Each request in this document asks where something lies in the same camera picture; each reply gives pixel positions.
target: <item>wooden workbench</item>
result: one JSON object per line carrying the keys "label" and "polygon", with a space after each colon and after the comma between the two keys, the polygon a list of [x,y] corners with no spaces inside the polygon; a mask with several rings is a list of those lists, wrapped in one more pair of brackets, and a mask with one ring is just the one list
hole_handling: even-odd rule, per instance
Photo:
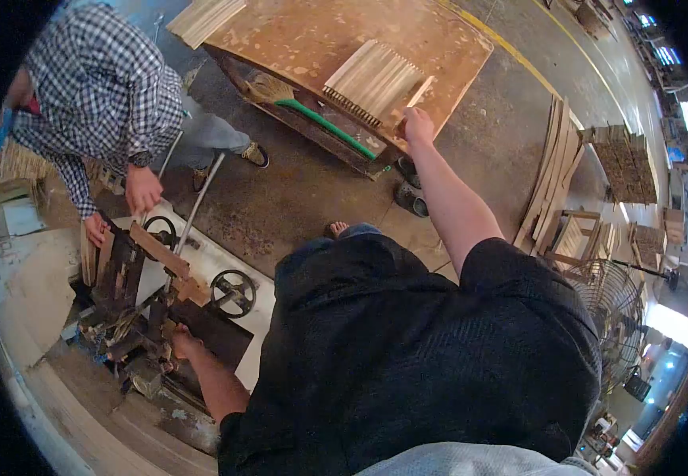
{"label": "wooden workbench", "polygon": [[[236,61],[289,83],[296,99],[307,106],[318,101],[325,104],[329,120],[330,113],[339,116],[331,122],[378,153],[373,162],[300,114],[250,100],[371,178],[406,150],[405,141],[394,136],[394,128],[410,94],[375,129],[323,96],[323,85],[334,71],[367,40],[387,43],[427,76],[435,76],[418,106],[429,113],[438,134],[492,53],[492,43],[479,31],[433,0],[246,3],[246,8],[206,39],[206,51],[244,97],[246,68]],[[351,124],[341,125],[342,119]]]}

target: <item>hand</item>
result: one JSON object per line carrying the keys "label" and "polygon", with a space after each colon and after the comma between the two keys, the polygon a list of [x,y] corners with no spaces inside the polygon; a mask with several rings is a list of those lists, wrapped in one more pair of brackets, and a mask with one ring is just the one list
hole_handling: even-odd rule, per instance
{"label": "hand", "polygon": [[132,164],[127,167],[125,198],[133,215],[150,211],[161,201],[163,191],[164,188],[151,169]]}
{"label": "hand", "polygon": [[430,145],[434,143],[434,122],[425,110],[406,107],[405,139],[408,146]]}
{"label": "hand", "polygon": [[176,359],[187,359],[194,349],[204,347],[204,341],[194,338],[182,322],[172,332],[172,353]]}
{"label": "hand", "polygon": [[98,248],[100,248],[101,244],[106,240],[106,237],[103,236],[103,230],[108,227],[109,224],[103,221],[101,214],[98,212],[85,218],[85,232],[87,233],[87,237]]}

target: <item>plaid shirt sleeve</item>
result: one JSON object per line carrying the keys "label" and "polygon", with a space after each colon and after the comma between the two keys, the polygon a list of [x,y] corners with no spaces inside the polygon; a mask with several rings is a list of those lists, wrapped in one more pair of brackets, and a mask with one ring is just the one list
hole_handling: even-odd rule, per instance
{"label": "plaid shirt sleeve", "polygon": [[80,217],[86,219],[97,212],[96,204],[90,197],[90,184],[82,159],[77,155],[53,154],[48,154],[45,158],[53,164],[58,176],[66,184],[69,200],[77,207]]}
{"label": "plaid shirt sleeve", "polygon": [[159,126],[159,87],[164,57],[137,27],[121,18],[109,5],[82,8],[71,19],[76,38],[88,47],[81,53],[86,69],[101,69],[129,90],[130,120],[127,157],[136,165],[148,165],[148,153]]}

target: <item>black shirt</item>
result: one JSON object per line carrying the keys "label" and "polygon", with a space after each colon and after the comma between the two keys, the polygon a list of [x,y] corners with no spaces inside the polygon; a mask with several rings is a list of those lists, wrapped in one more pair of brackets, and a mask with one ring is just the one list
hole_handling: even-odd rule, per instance
{"label": "black shirt", "polygon": [[283,282],[245,414],[221,423],[222,474],[344,474],[424,443],[570,456],[600,388],[574,290],[501,239],[460,286],[364,234]]}

